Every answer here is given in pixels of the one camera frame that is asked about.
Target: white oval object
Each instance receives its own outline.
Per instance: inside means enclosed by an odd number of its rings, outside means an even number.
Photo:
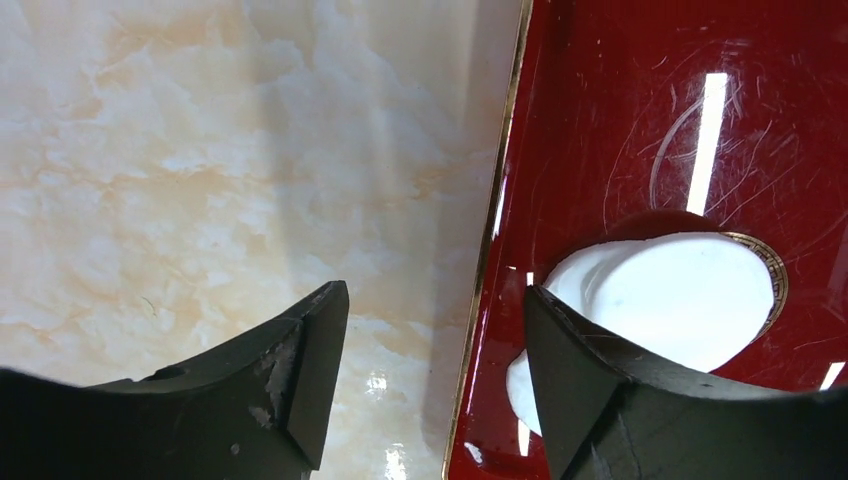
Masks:
[[[720,233],[594,245],[557,265],[545,286],[591,322],[701,372],[741,352],[774,305],[765,263]],[[526,351],[507,369],[507,393],[541,435]]]

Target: red tray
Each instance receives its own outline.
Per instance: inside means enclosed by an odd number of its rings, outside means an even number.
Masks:
[[[599,241],[741,234],[785,303],[714,373],[848,383],[848,7],[684,3],[525,1],[445,478],[549,478],[506,368],[525,285]]]

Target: circular gold pattern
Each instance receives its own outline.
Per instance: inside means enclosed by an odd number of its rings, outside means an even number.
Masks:
[[[754,338],[754,340],[756,340],[762,337],[763,334],[771,328],[774,321],[780,316],[780,312],[783,311],[783,306],[786,304],[786,296],[789,294],[789,276],[786,274],[786,265],[783,264],[783,260],[781,260],[781,258],[777,255],[777,252],[772,250],[772,248],[766,245],[762,240],[750,235],[745,235],[744,233],[722,233],[742,245],[745,245],[748,249],[754,252],[755,255],[760,257],[760,259],[765,262],[769,275],[771,275],[771,287],[774,291],[774,306],[771,307],[771,312],[769,312],[766,324],[763,325],[760,333],[758,333],[757,337]]]

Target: glossy red surface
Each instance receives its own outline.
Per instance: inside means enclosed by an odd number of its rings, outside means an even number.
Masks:
[[[539,437],[522,453],[506,367],[528,274],[587,244],[753,235],[784,260],[787,303],[715,373],[802,391],[848,360],[848,4],[687,3],[534,3],[451,479],[548,478]],[[687,208],[704,218],[668,213]]]

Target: marble surface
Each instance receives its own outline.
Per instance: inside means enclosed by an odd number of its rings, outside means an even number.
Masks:
[[[140,378],[344,279],[314,478],[438,478],[519,3],[0,1],[0,364]]]

